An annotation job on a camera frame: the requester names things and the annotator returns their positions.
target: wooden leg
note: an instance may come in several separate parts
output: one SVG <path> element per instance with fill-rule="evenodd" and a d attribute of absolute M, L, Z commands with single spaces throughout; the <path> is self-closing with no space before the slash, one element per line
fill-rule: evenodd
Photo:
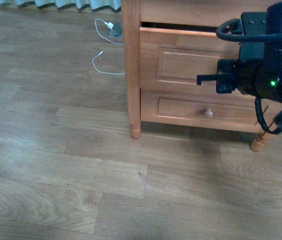
<path fill-rule="evenodd" d="M 138 139 L 141 136 L 141 125 L 131 125 L 131 137 Z"/>
<path fill-rule="evenodd" d="M 122 0 L 127 107 L 131 137 L 141 135 L 139 86 L 140 0 Z"/>
<path fill-rule="evenodd" d="M 276 128 L 276 125 L 273 123 L 270 125 L 270 129 L 273 130 Z M 268 132 L 262 132 L 260 134 L 258 134 L 258 136 L 256 137 L 256 139 L 254 141 L 252 141 L 251 145 L 250 145 L 250 149 L 253 152 L 259 152 L 260 150 L 262 150 L 263 147 L 265 147 L 265 145 L 268 143 L 268 141 L 270 139 L 275 138 L 274 134 L 270 134 Z"/>

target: green led light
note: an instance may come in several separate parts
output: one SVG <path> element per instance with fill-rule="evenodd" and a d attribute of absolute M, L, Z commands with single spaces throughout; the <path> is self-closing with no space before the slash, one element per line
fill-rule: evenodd
<path fill-rule="evenodd" d="M 271 81 L 271 85 L 272 85 L 272 87 L 276 87 L 277 82 L 276 81 Z"/>

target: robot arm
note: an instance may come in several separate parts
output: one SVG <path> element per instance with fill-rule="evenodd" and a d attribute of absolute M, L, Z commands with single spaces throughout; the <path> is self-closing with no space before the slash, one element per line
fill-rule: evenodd
<path fill-rule="evenodd" d="M 263 130 L 272 134 L 282 132 L 282 111 L 274 118 L 275 131 L 268 128 L 261 99 L 282 103 L 282 2 L 272 5 L 267 12 L 244 12 L 240 19 L 222 24 L 217 37 L 240 42 L 239 59 L 221 59 L 216 75 L 199 75 L 202 81 L 216 81 L 216 92 L 231 93 L 238 89 L 242 94 L 256 97 L 257 118 Z"/>

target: black cable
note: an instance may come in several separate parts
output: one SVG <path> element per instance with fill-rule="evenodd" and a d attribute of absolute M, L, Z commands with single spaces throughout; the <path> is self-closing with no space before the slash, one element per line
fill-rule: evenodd
<path fill-rule="evenodd" d="M 232 20 L 229 20 L 222 25 L 220 25 L 216 29 L 216 36 L 222 40 L 231 41 L 231 42 L 277 42 L 282 40 L 282 33 L 277 34 L 263 34 L 263 35 L 234 35 L 234 34 L 227 34 L 223 33 L 224 29 L 227 26 L 233 25 L 233 24 L 239 24 L 240 19 L 235 18 Z"/>
<path fill-rule="evenodd" d="M 257 121 L 259 121 L 259 124 L 261 125 L 262 129 L 266 131 L 269 134 L 280 134 L 282 132 L 282 126 L 278 126 L 277 129 L 274 131 L 271 131 L 270 128 L 268 127 L 265 119 L 264 119 L 264 114 L 262 110 L 262 99 L 261 98 L 256 98 L 255 99 L 255 110 L 256 110 L 256 116 L 257 116 Z"/>

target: open drawer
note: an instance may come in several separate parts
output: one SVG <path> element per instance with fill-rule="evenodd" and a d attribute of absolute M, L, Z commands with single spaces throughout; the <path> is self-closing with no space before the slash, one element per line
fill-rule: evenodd
<path fill-rule="evenodd" d="M 197 75 L 216 74 L 218 60 L 237 59 L 239 48 L 238 43 L 220 40 L 213 32 L 141 27 L 140 88 L 186 94 L 215 92 L 215 82 L 197 86 Z"/>

